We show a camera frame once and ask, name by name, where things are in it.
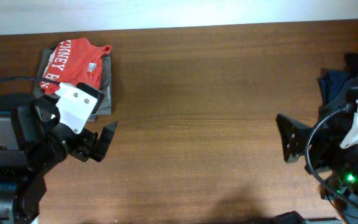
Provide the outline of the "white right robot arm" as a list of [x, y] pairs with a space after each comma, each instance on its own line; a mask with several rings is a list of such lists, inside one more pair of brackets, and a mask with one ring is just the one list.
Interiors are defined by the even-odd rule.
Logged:
[[305, 158], [305, 170], [320, 184], [320, 197], [342, 207], [347, 223], [358, 222], [358, 87], [323, 112], [314, 126], [278, 114], [275, 118], [287, 163]]

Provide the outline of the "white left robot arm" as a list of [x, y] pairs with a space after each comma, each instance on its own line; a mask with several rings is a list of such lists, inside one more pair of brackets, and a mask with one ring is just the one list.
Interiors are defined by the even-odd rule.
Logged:
[[0, 223], [32, 223], [46, 193], [45, 175], [72, 156], [102, 161], [116, 123], [85, 128], [104, 99], [91, 85], [61, 83], [52, 95], [0, 96]]

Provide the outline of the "orange t-shirt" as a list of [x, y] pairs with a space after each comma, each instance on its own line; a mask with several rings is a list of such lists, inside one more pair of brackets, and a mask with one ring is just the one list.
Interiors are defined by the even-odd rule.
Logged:
[[99, 88], [103, 71], [102, 57], [109, 55], [110, 51], [110, 45], [98, 47], [86, 38], [64, 40], [49, 56], [42, 77], [74, 86], [87, 83]]

